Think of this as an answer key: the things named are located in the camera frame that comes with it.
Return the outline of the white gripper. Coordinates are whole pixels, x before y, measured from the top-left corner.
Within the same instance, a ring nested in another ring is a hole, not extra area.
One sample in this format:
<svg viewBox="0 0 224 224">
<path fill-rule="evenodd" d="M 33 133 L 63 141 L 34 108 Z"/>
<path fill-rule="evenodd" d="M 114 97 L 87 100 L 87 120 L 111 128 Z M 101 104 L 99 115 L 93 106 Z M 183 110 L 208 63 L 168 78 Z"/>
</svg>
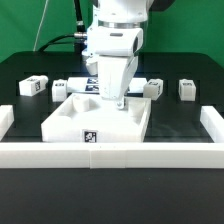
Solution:
<svg viewBox="0 0 224 224">
<path fill-rule="evenodd" d="M 118 110 L 124 108 L 123 96 L 137 71 L 138 57 L 100 56 L 98 59 L 99 93 L 103 99 L 119 100 Z"/>
</svg>

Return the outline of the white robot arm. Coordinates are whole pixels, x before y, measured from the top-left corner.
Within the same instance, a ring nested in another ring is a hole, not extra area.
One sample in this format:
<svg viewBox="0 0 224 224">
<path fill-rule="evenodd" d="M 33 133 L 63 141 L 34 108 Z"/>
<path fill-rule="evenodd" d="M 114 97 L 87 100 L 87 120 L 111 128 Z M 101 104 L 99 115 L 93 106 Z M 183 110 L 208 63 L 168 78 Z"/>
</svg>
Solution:
<svg viewBox="0 0 224 224">
<path fill-rule="evenodd" d="M 102 99 L 124 107 L 124 95 L 138 67 L 143 46 L 141 24 L 149 11 L 165 11 L 175 0 L 92 0 L 93 22 L 87 30 L 86 67 L 98 76 Z"/>
</svg>

